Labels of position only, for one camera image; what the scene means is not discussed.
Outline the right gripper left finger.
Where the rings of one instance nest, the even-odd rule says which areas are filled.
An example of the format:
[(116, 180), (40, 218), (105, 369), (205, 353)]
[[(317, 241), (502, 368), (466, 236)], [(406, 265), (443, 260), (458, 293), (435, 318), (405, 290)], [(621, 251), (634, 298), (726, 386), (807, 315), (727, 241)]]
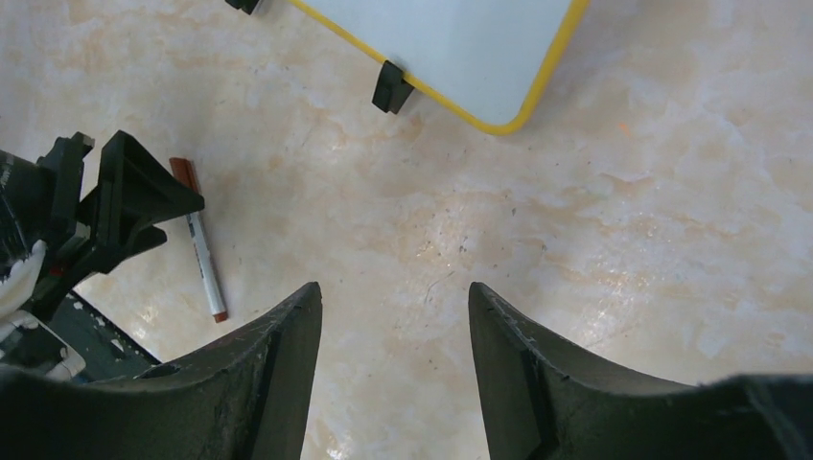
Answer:
[(322, 326), (309, 282), (264, 315), (129, 379), (1, 369), (5, 459), (297, 459)]

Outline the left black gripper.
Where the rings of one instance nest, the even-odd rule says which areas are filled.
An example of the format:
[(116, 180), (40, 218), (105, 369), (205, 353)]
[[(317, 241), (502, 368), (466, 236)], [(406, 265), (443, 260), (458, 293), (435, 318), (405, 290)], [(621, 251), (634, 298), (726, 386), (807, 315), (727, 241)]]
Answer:
[(1, 297), (30, 298), (40, 318), (86, 278), (166, 242), (159, 223), (204, 207), (202, 195), (122, 130), (104, 145), (97, 184), (83, 195), (94, 146), (77, 132), (34, 162), (1, 152)]

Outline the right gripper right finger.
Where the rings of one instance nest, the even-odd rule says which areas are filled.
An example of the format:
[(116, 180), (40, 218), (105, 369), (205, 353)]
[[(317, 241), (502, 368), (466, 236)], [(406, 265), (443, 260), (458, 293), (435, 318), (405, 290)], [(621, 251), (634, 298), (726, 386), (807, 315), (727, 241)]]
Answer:
[(691, 386), (614, 363), (473, 283), (469, 322), (494, 459), (808, 459), (810, 375)]

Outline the white marker pen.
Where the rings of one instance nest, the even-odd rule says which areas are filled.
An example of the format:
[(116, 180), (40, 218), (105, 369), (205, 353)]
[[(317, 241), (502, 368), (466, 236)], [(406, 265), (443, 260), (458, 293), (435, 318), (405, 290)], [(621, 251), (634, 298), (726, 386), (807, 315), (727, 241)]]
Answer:
[[(190, 160), (171, 157), (170, 166), (172, 174), (178, 182), (201, 195), (195, 167)], [(222, 297), (212, 254), (209, 249), (201, 212), (196, 211), (187, 215), (186, 220), (196, 251), (198, 268), (204, 285), (210, 313), (216, 323), (224, 322), (228, 319), (228, 312)]]

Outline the yellow framed whiteboard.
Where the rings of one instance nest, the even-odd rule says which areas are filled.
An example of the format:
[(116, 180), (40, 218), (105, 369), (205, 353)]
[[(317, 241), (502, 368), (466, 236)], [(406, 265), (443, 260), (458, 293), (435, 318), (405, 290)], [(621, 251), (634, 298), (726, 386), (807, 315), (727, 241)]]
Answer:
[(372, 103), (398, 113), (418, 90), (493, 135), (531, 117), (589, 4), (547, 1), (298, 1), (380, 65)]

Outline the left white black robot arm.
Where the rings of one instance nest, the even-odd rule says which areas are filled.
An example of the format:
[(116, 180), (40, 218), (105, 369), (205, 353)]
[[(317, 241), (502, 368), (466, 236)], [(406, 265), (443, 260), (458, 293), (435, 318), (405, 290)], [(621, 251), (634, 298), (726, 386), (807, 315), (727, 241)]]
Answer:
[(1, 155), (1, 360), (53, 380), (135, 377), (157, 365), (75, 288), (160, 246), (162, 222), (204, 206), (123, 131), (104, 145), (85, 192), (93, 147), (76, 133), (33, 162)]

